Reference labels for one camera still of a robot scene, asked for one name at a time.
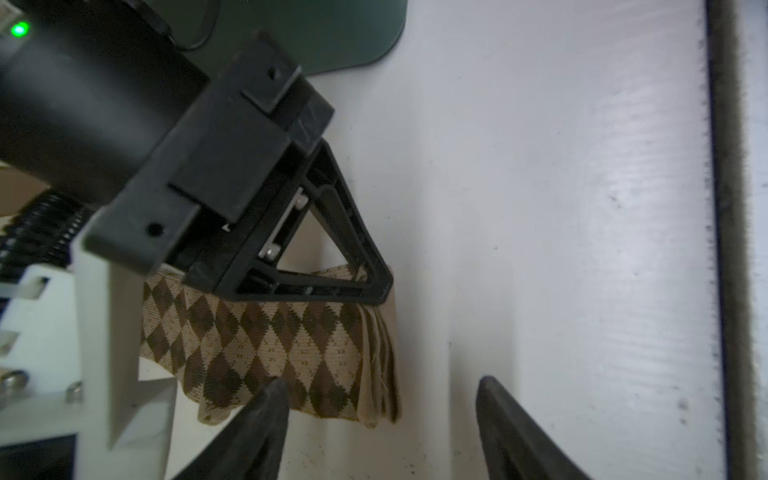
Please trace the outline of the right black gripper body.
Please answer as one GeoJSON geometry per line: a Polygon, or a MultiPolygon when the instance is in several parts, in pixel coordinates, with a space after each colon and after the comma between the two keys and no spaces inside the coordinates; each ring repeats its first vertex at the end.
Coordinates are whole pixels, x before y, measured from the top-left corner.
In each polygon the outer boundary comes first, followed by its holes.
{"type": "Polygon", "coordinates": [[[91,222],[84,250],[142,275],[187,272],[222,247],[281,160],[312,153],[333,109],[264,30],[255,32],[91,222]]]}

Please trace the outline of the beige brown argyle sock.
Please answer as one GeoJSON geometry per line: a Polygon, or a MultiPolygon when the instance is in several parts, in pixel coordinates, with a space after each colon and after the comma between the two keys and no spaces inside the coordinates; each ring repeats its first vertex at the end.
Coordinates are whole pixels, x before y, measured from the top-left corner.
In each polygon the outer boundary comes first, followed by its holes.
{"type": "Polygon", "coordinates": [[[272,379],[292,410],[374,428],[402,416],[395,295],[368,305],[229,302],[174,274],[144,283],[140,355],[179,382],[197,417],[223,423],[272,379]]]}

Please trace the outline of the green plastic divided tray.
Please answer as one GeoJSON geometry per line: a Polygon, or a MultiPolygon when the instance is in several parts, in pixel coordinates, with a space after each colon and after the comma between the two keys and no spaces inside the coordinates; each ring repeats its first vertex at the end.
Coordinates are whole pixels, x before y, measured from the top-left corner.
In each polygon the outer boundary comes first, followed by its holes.
{"type": "Polygon", "coordinates": [[[222,1],[209,40],[185,56],[213,77],[264,30],[307,76],[365,65],[396,44],[407,6],[406,0],[222,1]]]}

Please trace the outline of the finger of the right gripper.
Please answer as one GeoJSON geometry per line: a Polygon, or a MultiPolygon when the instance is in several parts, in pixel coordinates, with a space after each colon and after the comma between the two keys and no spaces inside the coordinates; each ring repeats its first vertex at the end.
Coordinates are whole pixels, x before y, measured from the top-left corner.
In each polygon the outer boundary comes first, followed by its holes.
{"type": "Polygon", "coordinates": [[[219,230],[186,251],[184,281],[234,301],[382,303],[393,276],[326,141],[200,155],[182,192],[219,230]]]}

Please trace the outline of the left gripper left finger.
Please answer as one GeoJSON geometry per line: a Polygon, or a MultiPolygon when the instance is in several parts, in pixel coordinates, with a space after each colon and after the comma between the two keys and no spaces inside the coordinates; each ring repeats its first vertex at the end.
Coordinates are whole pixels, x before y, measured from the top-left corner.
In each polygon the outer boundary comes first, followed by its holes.
{"type": "Polygon", "coordinates": [[[176,477],[276,480],[289,414],[287,383],[278,378],[269,380],[176,477]]]}

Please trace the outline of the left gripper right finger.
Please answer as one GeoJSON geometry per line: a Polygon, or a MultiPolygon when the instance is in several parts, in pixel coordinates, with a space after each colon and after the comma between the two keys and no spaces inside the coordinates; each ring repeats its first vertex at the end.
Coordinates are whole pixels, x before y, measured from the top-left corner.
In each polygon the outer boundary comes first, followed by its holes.
{"type": "Polygon", "coordinates": [[[588,477],[495,377],[480,380],[475,411],[491,479],[588,477]]]}

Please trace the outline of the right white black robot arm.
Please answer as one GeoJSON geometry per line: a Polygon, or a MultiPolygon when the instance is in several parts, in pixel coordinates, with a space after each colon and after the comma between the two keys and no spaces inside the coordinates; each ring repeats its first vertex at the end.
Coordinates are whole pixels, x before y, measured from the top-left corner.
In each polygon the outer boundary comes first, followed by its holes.
{"type": "Polygon", "coordinates": [[[1,5],[1,158],[94,207],[83,246],[229,301],[380,304],[393,277],[265,32],[209,77],[136,1],[1,5]]]}

